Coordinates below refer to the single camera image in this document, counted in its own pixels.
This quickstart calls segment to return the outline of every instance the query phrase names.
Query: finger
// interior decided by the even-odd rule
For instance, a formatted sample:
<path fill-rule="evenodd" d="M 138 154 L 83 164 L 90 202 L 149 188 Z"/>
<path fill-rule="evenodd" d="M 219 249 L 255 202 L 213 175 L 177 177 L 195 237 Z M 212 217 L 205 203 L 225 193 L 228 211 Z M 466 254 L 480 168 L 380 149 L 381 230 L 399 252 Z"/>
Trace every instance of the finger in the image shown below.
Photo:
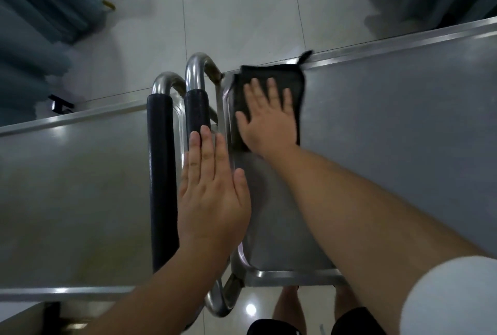
<path fill-rule="evenodd" d="M 197 131 L 190 134 L 188 165 L 188 186 L 193 188 L 200 180 L 200 135 Z"/>
<path fill-rule="evenodd" d="M 253 95 L 252 87 L 250 86 L 250 84 L 244 85 L 244 94 L 250 115 L 251 117 L 253 117 L 254 115 L 260 112 L 260 109 L 259 109 L 259 104 L 257 103 L 255 96 Z"/>
<path fill-rule="evenodd" d="M 273 78 L 267 79 L 267 95 L 269 97 L 269 105 L 276 110 L 281 110 L 281 102 L 278 95 L 278 87 L 276 80 Z"/>
<path fill-rule="evenodd" d="M 243 139 L 245 137 L 245 131 L 247 129 L 247 126 L 249 125 L 249 121 L 242 111 L 237 111 L 235 113 L 235 118 L 237 119 L 238 131 L 240 132 L 240 135 Z"/>
<path fill-rule="evenodd" d="M 187 189 L 188 189 L 188 152 L 185 153 L 183 170 L 181 171 L 181 182 L 179 184 L 179 191 L 178 191 L 180 198 L 183 198 Z"/>
<path fill-rule="evenodd" d="M 285 88 L 283 91 L 283 111 L 287 115 L 293 116 L 292 92 L 289 88 Z"/>
<path fill-rule="evenodd" d="M 221 133 L 216 134 L 216 173 L 215 178 L 231 181 L 230 159 L 226 149 L 226 141 Z"/>
<path fill-rule="evenodd" d="M 240 205 L 245 210 L 251 211 L 252 206 L 250 201 L 249 185 L 247 184 L 247 179 L 243 169 L 238 168 L 235 170 L 235 173 L 233 174 L 233 182 L 235 184 L 235 191 Z"/>
<path fill-rule="evenodd" d="M 257 79 L 252 79 L 250 81 L 252 92 L 260 108 L 265 109 L 269 107 L 269 102 L 267 101 L 266 95 L 260 87 L 259 81 Z"/>
<path fill-rule="evenodd" d="M 200 127 L 202 138 L 200 159 L 200 180 L 210 182 L 214 179 L 214 145 L 212 144 L 211 130 L 208 126 Z"/>

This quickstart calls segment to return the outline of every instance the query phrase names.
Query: black cloth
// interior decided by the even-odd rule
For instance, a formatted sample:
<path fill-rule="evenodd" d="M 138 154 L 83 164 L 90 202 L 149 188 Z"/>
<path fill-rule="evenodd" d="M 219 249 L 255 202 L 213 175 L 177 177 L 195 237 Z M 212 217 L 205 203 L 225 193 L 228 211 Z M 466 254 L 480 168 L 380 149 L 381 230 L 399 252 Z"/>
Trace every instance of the black cloth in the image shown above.
<path fill-rule="evenodd" d="M 300 144 L 300 108 L 304 99 L 304 89 L 306 79 L 300 65 L 304 63 L 312 51 L 307 51 L 300 57 L 297 64 L 277 64 L 267 67 L 241 66 L 240 72 L 235 75 L 232 84 L 233 90 L 233 132 L 231 133 L 232 146 L 234 151 L 248 151 L 248 147 L 242 140 L 238 131 L 235 112 L 242 111 L 250 121 L 249 107 L 245 101 L 244 85 L 250 83 L 251 79 L 258 79 L 260 86 L 267 96 L 266 81 L 274 78 L 278 86 L 280 101 L 283 101 L 283 89 L 289 88 L 292 93 L 293 112 L 297 123 L 297 144 Z"/>
<path fill-rule="evenodd" d="M 251 324 L 247 335 L 300 335 L 294 326 L 275 319 L 259 319 Z M 371 313 L 356 308 L 342 315 L 335 323 L 331 335 L 386 335 Z"/>

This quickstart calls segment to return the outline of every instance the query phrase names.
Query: forearm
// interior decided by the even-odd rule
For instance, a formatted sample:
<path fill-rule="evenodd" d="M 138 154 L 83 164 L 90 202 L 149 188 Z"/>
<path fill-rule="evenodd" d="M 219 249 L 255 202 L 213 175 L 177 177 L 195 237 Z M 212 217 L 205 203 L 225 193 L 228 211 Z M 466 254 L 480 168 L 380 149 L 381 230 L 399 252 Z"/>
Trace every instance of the forearm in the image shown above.
<path fill-rule="evenodd" d="M 86 334 L 179 334 L 225 265 L 210 250 L 179 248 L 148 283 L 90 323 Z"/>
<path fill-rule="evenodd" d="M 268 160 L 326 255 L 391 334 L 421 276 L 447 260 L 481 254 L 444 225 L 321 156 L 295 146 Z"/>

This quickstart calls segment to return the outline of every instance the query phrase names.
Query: tiled floor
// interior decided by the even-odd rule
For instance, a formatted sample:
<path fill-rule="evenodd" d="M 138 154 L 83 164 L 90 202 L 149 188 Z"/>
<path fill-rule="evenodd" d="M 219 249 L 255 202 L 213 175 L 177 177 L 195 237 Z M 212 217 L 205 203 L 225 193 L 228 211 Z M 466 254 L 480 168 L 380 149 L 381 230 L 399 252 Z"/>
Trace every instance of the tiled floor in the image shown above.
<path fill-rule="evenodd" d="M 398 0 L 110 0 L 106 25 L 70 51 L 74 66 L 62 88 L 79 110 L 145 99 L 162 71 L 184 76 L 187 58 L 203 51 L 222 71 L 293 58 L 415 31 L 399 23 Z M 215 101 L 207 83 L 211 104 Z M 189 334 L 245 333 L 270 318 L 281 288 L 244 288 L 233 313 L 204 311 Z M 333 287 L 301 287 L 308 333 L 329 333 Z M 256 308 L 252 316 L 246 307 Z"/>

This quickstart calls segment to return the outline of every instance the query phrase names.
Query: hand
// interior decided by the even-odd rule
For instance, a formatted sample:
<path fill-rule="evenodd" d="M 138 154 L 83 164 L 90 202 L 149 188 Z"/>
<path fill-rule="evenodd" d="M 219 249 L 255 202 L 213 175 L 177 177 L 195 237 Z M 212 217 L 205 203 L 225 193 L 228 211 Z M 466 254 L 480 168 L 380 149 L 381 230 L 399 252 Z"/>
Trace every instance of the hand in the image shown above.
<path fill-rule="evenodd" d="M 190 134 L 178 200 L 179 246 L 216 253 L 226 263 L 242 242 L 251 216 L 249 187 L 243 169 L 231 173 L 224 137 L 216 150 L 207 126 Z"/>
<path fill-rule="evenodd" d="M 292 93 L 283 90 L 283 108 L 278 95 L 276 81 L 267 80 L 269 100 L 264 95 L 259 81 L 252 79 L 244 85 L 245 100 L 251 115 L 250 123 L 245 114 L 237 111 L 238 129 L 250 150 L 268 160 L 273 154 L 297 142 L 297 125 L 293 115 Z"/>

